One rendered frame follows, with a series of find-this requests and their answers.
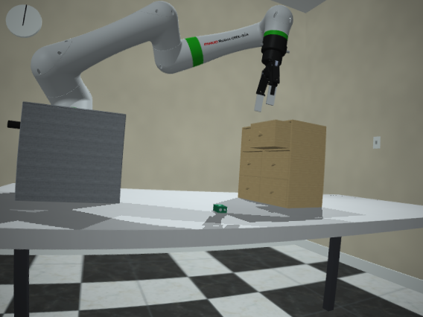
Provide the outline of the brown chest of drawers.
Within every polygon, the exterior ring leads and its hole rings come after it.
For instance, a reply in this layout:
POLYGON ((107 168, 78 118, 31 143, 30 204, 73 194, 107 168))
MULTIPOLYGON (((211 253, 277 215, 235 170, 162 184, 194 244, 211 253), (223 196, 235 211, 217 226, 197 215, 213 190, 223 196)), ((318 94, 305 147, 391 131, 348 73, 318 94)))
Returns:
POLYGON ((291 122, 290 148, 268 149, 268 150, 242 150, 243 129, 241 136, 241 153, 262 152, 261 175, 245 174, 239 172, 238 195, 240 176, 260 176, 262 178, 288 179, 287 206, 276 205, 269 202, 248 199, 255 202, 262 202, 283 208, 320 208, 322 207, 324 172, 325 172, 325 143, 326 127, 318 124, 311 124, 303 121, 288 120, 291 122), (290 151, 288 177, 263 176, 263 152, 290 151))

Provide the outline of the tan wooden drawer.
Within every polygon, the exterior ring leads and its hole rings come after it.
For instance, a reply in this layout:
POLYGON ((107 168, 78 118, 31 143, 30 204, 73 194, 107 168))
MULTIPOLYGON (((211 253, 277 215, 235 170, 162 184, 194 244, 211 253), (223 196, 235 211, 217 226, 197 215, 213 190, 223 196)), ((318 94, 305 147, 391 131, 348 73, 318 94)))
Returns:
POLYGON ((261 175, 262 152, 241 153, 240 173, 261 175))
POLYGON ((290 151, 263 152, 263 176, 288 177, 290 151))
POLYGON ((259 201, 260 187, 260 176, 240 176, 238 196, 259 201))
POLYGON ((290 148, 290 133, 291 122, 287 121, 272 120, 251 124, 249 148, 290 148))
POLYGON ((262 178, 261 201, 287 206, 287 186, 288 179, 262 178))
POLYGON ((250 129, 243 129, 242 150, 262 150, 262 149, 249 148, 249 140, 250 140, 250 129))

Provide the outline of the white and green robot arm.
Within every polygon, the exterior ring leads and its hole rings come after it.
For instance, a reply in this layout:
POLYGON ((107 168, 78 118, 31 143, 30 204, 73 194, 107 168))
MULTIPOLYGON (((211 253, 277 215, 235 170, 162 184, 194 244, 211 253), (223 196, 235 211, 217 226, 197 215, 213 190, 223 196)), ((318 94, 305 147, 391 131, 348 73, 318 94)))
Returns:
POLYGON ((254 25, 180 39, 175 8, 155 1, 102 28, 41 47, 32 56, 31 71, 51 105, 92 109, 92 96, 80 74, 128 48, 152 42, 158 69, 174 74, 250 48, 284 56, 290 53, 287 39, 292 24, 291 11, 276 5, 254 25))

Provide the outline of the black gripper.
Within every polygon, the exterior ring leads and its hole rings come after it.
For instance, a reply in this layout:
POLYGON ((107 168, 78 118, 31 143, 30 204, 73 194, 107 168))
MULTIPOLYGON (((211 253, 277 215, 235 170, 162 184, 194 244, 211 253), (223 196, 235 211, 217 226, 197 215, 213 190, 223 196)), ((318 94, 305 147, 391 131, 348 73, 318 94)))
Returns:
POLYGON ((280 83, 279 66, 282 64, 282 55, 276 51, 265 51, 261 61, 266 67, 263 70, 264 73, 263 71, 261 73, 261 79, 256 92, 257 97, 254 111, 257 112, 261 112, 267 84, 269 85, 269 89, 266 104, 274 106, 277 85, 280 83))

